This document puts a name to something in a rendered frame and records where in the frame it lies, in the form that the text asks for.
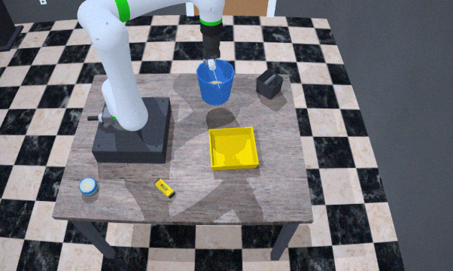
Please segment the yellow pocket level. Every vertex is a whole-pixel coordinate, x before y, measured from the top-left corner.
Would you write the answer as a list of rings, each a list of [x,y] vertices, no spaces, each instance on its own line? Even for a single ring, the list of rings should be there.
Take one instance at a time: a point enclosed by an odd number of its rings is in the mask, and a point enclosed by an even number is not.
[[[161,178],[156,180],[154,182],[154,185],[162,192],[164,193],[169,199],[171,199],[174,195],[175,192],[173,189],[170,188]]]

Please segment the yellow tray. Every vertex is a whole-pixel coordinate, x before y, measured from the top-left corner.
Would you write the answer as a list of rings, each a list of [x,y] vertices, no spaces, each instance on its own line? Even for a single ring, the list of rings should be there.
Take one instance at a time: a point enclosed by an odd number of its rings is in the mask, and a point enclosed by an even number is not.
[[[209,129],[208,132],[213,171],[258,166],[253,127]]]

